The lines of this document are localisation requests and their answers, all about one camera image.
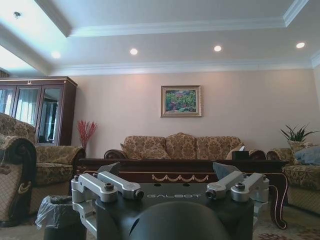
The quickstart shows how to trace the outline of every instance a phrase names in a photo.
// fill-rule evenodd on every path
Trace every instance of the potted plant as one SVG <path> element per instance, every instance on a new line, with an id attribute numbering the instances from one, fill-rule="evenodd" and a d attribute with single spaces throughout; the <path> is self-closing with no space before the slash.
<path id="1" fill-rule="evenodd" d="M 297 129 L 298 126 L 295 126 L 292 128 L 290 125 L 285 125 L 288 130 L 287 131 L 284 131 L 282 129 L 280 129 L 280 130 L 281 130 L 282 135 L 285 136 L 285 138 L 288 141 L 304 142 L 306 140 L 306 136 L 319 132 L 319 131 L 308 131 L 307 132 L 306 128 L 308 127 L 308 125 L 309 125 L 309 123 L 306 125 L 303 125 L 300 129 Z"/>

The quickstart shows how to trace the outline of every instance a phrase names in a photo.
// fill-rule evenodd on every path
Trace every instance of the floor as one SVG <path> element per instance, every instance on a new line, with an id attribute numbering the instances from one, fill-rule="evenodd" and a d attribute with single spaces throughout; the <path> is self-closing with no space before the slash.
<path id="1" fill-rule="evenodd" d="M 276 228 L 268 212 L 265 212 L 253 232 L 253 240 L 320 240 L 319 216 L 284 207 L 283 217 L 288 223 L 286 230 Z M 0 240 L 42 240 L 44 230 L 38 230 L 33 220 L 17 227 L 0 228 Z M 95 238 L 88 232 L 86 239 Z"/>

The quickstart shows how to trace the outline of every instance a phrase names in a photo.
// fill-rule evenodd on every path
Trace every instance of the wooden coffee table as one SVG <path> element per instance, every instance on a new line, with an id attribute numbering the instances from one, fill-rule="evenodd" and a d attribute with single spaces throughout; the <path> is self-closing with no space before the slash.
<path id="1" fill-rule="evenodd" d="M 282 173 L 282 167 L 288 161 L 274 160 L 167 160 L 167 159 L 97 159 L 83 158 L 76 163 L 78 174 L 94 173 L 103 165 L 120 163 L 119 176 L 136 183 L 211 183 L 217 176 L 213 171 L 213 162 L 233 165 L 242 172 L 265 174 L 270 181 L 270 216 L 280 229 L 286 229 L 283 220 L 283 205 L 287 195 L 288 180 Z"/>

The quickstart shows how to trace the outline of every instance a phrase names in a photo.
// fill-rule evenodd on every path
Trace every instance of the wooden cabinet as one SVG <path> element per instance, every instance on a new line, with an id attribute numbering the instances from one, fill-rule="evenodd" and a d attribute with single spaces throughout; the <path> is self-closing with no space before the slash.
<path id="1" fill-rule="evenodd" d="M 66 76 L 0 78 L 0 113 L 33 125 L 39 145 L 71 145 L 76 88 Z"/>

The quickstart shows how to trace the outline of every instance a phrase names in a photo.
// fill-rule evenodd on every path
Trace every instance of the ceiling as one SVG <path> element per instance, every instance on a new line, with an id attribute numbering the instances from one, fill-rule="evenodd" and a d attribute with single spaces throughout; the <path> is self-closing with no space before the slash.
<path id="1" fill-rule="evenodd" d="M 320 0 L 0 0 L 0 5 L 0 68 L 16 76 L 320 64 Z M 298 42 L 305 47 L 297 49 Z M 214 52 L 215 45 L 222 51 Z M 132 48 L 137 55 L 130 54 Z M 53 58 L 52 51 L 61 57 Z M 3 58 L 12 56 L 25 65 L 7 66 Z"/>

